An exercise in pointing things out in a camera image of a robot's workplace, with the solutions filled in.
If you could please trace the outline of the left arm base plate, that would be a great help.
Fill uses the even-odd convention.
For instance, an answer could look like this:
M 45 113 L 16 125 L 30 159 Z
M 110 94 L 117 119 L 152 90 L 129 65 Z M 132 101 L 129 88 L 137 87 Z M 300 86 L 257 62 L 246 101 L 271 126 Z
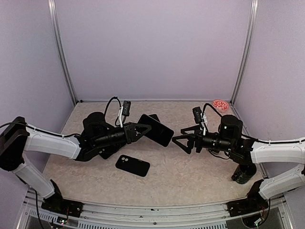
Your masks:
M 51 183 L 54 187 L 54 194 L 48 198 L 43 199 L 41 208 L 50 212 L 66 215 L 67 217 L 72 216 L 79 218 L 82 213 L 83 203 L 79 201 L 64 199 L 59 190 L 59 187 L 52 179 Z

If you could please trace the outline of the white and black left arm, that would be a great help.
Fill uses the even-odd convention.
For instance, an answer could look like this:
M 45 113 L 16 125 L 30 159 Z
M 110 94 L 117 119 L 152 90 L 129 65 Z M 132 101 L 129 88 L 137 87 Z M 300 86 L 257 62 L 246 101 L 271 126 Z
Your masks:
M 151 130 L 150 125 L 126 123 L 114 127 L 105 121 L 101 112 L 94 112 L 83 120 L 81 134 L 60 135 L 37 129 L 21 116 L 4 125 L 0 135 L 0 167 L 14 173 L 35 189 L 50 207 L 62 212 L 67 202 L 52 180 L 42 173 L 23 154 L 35 151 L 60 155 L 75 161 L 87 162 L 101 155 L 107 159 L 126 144 L 138 141 Z

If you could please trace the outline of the grey-edged black smartphone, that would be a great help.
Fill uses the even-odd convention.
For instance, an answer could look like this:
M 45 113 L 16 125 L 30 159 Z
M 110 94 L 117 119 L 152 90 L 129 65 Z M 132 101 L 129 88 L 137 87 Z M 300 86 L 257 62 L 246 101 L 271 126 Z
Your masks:
M 152 129 L 145 136 L 163 147 L 167 147 L 169 145 L 174 135 L 174 131 L 161 122 L 150 123 L 147 114 L 142 114 L 137 123 L 150 125 Z

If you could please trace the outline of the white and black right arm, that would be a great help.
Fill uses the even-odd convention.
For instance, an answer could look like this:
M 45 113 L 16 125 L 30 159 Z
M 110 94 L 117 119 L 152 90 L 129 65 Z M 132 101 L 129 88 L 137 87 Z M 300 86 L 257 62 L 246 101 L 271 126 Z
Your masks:
M 242 135 L 243 122 L 234 115 L 221 117 L 218 132 L 208 132 L 200 125 L 181 129 L 181 135 L 172 138 L 184 152 L 192 149 L 223 151 L 239 165 L 251 166 L 267 162 L 296 163 L 296 167 L 269 179 L 253 184 L 244 208 L 255 211 L 267 200 L 280 193 L 296 189 L 305 184 L 305 140 L 263 141 Z

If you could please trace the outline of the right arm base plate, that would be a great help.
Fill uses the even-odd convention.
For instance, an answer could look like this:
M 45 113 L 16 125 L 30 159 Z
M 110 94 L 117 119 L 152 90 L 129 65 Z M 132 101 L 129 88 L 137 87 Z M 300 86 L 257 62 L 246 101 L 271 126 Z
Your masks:
M 246 194 L 246 198 L 229 201 L 226 204 L 230 217 L 236 217 L 269 208 L 269 200 L 264 199 L 259 194 L 259 187 L 262 182 L 263 179 L 254 182 L 250 191 Z

